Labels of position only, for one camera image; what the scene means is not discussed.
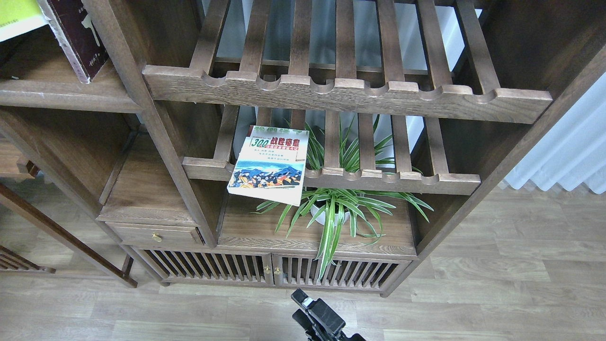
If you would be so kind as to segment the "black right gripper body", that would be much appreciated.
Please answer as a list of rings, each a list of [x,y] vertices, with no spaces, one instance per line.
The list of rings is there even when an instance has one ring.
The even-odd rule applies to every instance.
[[[365,341],[364,337],[360,334],[353,334],[351,336],[345,335],[341,332],[339,335],[322,335],[316,334],[315,332],[308,332],[308,341]]]

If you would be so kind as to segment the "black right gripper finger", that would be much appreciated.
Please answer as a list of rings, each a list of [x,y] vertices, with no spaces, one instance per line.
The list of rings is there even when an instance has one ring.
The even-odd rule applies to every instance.
[[[308,315],[306,315],[305,312],[303,312],[303,310],[298,309],[295,311],[292,318],[303,328],[305,334],[307,335],[308,341],[320,341],[320,338],[315,330],[314,322],[312,322],[312,320],[308,317]]]
[[[300,288],[291,294],[291,298],[314,322],[317,334],[339,335],[346,326],[346,322],[322,299],[312,300]]]

